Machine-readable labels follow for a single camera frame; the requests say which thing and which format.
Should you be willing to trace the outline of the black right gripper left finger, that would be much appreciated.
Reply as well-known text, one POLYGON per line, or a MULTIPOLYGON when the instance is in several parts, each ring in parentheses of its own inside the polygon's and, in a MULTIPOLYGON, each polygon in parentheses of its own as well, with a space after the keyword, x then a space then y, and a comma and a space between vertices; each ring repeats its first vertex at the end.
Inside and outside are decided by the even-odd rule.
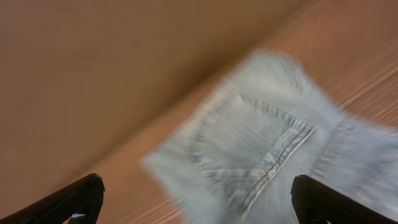
POLYGON ((95 224, 103 205, 102 178, 91 173, 1 219, 1 224, 95 224))

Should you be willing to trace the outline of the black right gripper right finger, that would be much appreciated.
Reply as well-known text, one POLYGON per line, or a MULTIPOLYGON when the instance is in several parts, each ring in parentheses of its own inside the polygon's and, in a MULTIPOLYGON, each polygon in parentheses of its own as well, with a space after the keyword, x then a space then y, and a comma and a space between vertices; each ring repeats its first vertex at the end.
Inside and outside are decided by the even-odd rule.
POLYGON ((300 224, 397 224, 307 175, 294 178, 290 194, 300 224))

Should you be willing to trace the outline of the light blue denim shorts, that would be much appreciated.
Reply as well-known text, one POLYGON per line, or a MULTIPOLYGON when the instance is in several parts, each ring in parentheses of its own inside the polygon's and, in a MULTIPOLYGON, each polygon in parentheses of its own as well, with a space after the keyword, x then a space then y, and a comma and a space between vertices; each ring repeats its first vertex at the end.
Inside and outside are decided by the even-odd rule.
POLYGON ((144 162, 190 223, 296 223, 300 174, 397 218, 397 131, 345 113, 281 54, 254 52, 144 162))

